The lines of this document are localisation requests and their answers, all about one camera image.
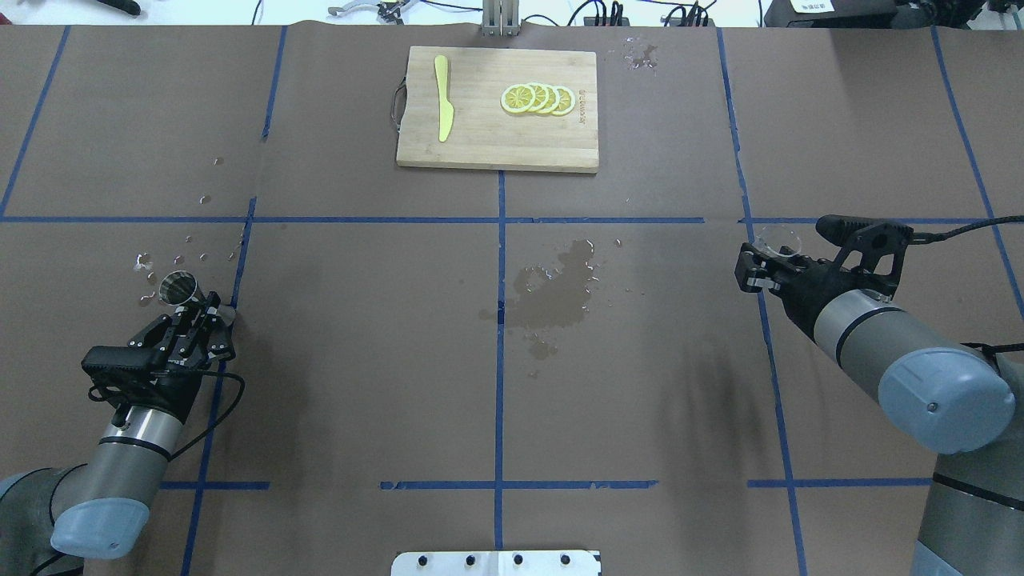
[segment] wire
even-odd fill
[[[558,26],[558,23],[557,23],[557,22],[555,22],[555,20],[553,20],[553,19],[549,18],[548,16],[546,16],[546,15],[544,15],[544,14],[530,14],[530,15],[528,15],[528,16],[526,16],[526,17],[522,18],[522,22],[526,22],[526,20],[528,20],[529,18],[544,18],[544,19],[546,19],[546,20],[550,22],[551,24],[553,24],[553,25],[555,25],[555,26]]]
[[[57,562],[58,560],[62,559],[66,556],[68,556],[68,554],[66,554],[63,552],[57,552],[57,553],[53,554],[52,557],[50,557],[50,560],[47,560],[46,562],[40,564],[39,566],[36,567],[35,570],[33,570],[32,572],[30,572],[29,576],[37,576],[43,570],[46,570],[50,566],[53,566],[53,563]]]
[[[933,242],[942,242],[943,240],[949,240],[954,236],[959,236],[964,233],[975,231],[982,228],[1005,224],[1010,222],[1024,222],[1024,215],[1021,216],[1002,216],[1001,218],[990,218],[987,220],[978,220],[974,223],[968,224],[966,227],[961,227],[949,232],[944,232],[941,234],[932,234],[927,232],[919,232],[913,235],[910,239],[911,245],[924,245],[931,244]]]
[[[474,8],[473,6],[456,6],[455,4],[445,4],[443,2],[434,2],[433,0],[420,0],[424,4],[429,4],[431,6],[443,6],[445,8],[456,8],[459,10],[465,10],[467,12],[482,12],[483,8]]]
[[[250,24],[250,26],[256,26],[256,12],[259,11],[260,6],[262,5],[263,5],[263,0],[257,0],[256,7],[253,8],[253,22],[252,24]]]
[[[210,371],[210,370],[189,370],[187,373],[189,373],[189,374],[199,374],[199,375],[202,375],[202,376],[214,376],[214,377],[217,377],[217,378],[229,378],[231,380],[236,380],[236,381],[239,382],[239,392],[236,393],[234,400],[231,401],[231,404],[227,407],[227,409],[225,409],[220,414],[220,416],[217,417],[216,420],[213,421],[212,424],[210,424],[210,427],[208,427],[205,430],[203,430],[203,434],[201,434],[201,435],[197,436],[196,438],[191,439],[191,441],[189,441],[188,444],[185,444],[184,446],[182,446],[180,449],[178,449],[177,452],[175,452],[174,454],[171,454],[171,457],[167,459],[168,462],[170,462],[171,460],[173,460],[173,459],[177,458],[178,456],[184,454],[185,451],[187,451],[193,446],[196,446],[196,444],[199,443],[199,441],[203,440],[210,433],[212,433],[213,428],[215,428],[218,425],[220,425],[220,423],[223,422],[231,414],[231,412],[234,411],[234,408],[238,407],[239,402],[242,401],[242,395],[244,395],[246,393],[246,380],[245,380],[245,378],[243,378],[242,376],[239,376],[238,374],[232,374],[231,372],[213,372],[213,371]]]
[[[583,4],[580,4],[574,12],[572,12],[572,15],[569,16],[568,24],[565,26],[572,26],[572,23],[575,22],[577,15],[584,9],[585,6],[587,6],[587,4],[594,4],[594,25],[603,26],[602,20],[608,16],[608,6],[604,3],[604,0],[586,0]]]

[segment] water spill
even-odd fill
[[[657,46],[648,44],[642,38],[627,38],[626,42],[623,43],[623,48],[626,49],[623,57],[630,70],[654,70],[657,68],[657,58],[654,56],[654,50],[657,49]]]
[[[512,282],[518,297],[505,303],[506,326],[538,330],[583,322],[591,298],[589,285],[594,282],[593,257],[594,244],[575,240],[567,252],[558,254],[559,268],[520,270]],[[480,318],[495,320],[497,314],[483,311]]]
[[[529,354],[538,360],[545,360],[558,354],[558,346],[545,341],[536,332],[530,334],[528,339],[534,342],[529,345]]]
[[[148,252],[142,252],[141,254],[135,256],[135,272],[142,272],[143,270],[148,272],[153,270],[153,256]]]

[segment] bamboo cutting board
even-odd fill
[[[444,142],[438,140],[438,54],[449,58],[449,100],[455,107]],[[573,90],[575,109],[562,117],[505,112],[505,89],[527,82]],[[594,52],[413,46],[406,84],[399,166],[597,172]]]

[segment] water droplet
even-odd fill
[[[141,254],[135,256],[135,272],[151,271],[153,270],[153,256],[148,252],[142,252]]]

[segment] lemon slice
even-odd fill
[[[558,108],[558,90],[550,84],[545,84],[544,89],[548,92],[548,106],[536,111],[538,114],[551,114]]]
[[[551,98],[551,94],[545,89],[547,84],[541,84],[540,82],[530,82],[527,84],[529,87],[534,88],[534,93],[537,94],[534,97],[534,106],[529,107],[530,112],[537,112],[548,106],[548,101]]]
[[[511,114],[522,114],[534,106],[537,92],[528,84],[513,84],[502,93],[502,108]]]
[[[575,108],[575,92],[565,86],[554,86],[558,93],[558,106],[551,111],[552,116],[565,116]]]

